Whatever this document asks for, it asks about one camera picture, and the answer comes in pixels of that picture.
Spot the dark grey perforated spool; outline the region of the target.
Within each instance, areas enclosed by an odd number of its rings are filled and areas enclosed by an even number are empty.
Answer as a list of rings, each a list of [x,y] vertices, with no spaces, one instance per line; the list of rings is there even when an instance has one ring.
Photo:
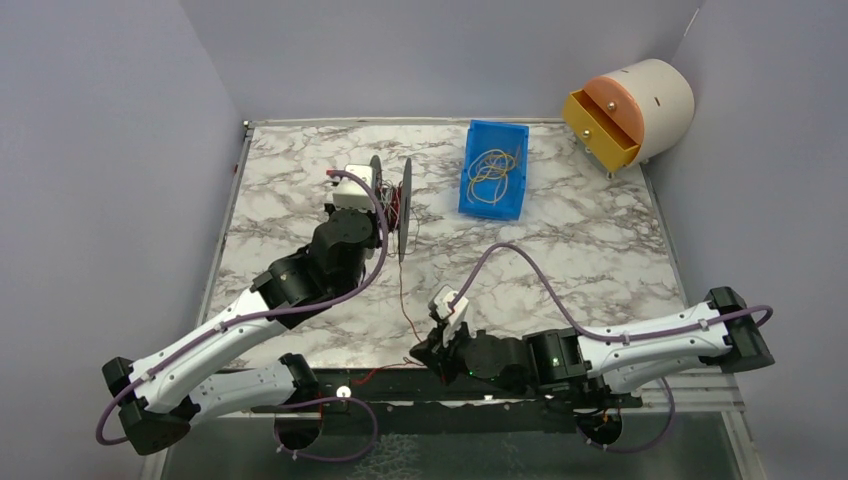
[[[396,256],[398,262],[402,263],[406,256],[412,216],[412,159],[405,159],[402,180],[397,185],[383,180],[382,163],[378,155],[371,157],[369,165],[376,171],[375,193],[386,215],[388,230],[396,235]]]

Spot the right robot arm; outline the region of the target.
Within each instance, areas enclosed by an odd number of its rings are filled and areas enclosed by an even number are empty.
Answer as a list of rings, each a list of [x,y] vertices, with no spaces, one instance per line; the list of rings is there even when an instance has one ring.
[[[704,300],[679,313],[605,328],[549,329],[516,337],[474,331],[468,301],[448,304],[444,288],[430,303],[435,327],[409,353],[450,384],[468,376],[517,395],[629,394],[666,375],[702,366],[741,373],[774,364],[756,313],[730,287],[711,289]]]

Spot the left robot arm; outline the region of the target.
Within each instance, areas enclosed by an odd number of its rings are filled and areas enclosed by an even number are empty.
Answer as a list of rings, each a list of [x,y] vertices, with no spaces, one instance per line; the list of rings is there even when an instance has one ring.
[[[239,373],[221,370],[239,355],[359,295],[386,256],[369,254],[390,232],[381,205],[337,208],[309,244],[279,258],[216,317],[146,357],[114,357],[102,367],[112,399],[98,420],[103,446],[129,443],[147,456],[165,450],[203,420],[254,406],[312,400],[317,380],[299,354]]]

